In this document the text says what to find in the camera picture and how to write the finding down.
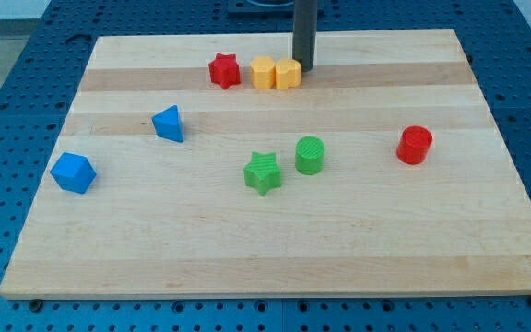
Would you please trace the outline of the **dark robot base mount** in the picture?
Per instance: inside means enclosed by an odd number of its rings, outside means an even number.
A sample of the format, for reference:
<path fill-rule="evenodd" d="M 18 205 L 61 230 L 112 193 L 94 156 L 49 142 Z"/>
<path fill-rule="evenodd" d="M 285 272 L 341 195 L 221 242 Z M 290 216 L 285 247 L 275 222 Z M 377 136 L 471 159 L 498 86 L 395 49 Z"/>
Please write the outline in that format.
<path fill-rule="evenodd" d="M 229 18 L 293 18 L 294 0 L 227 0 Z"/>

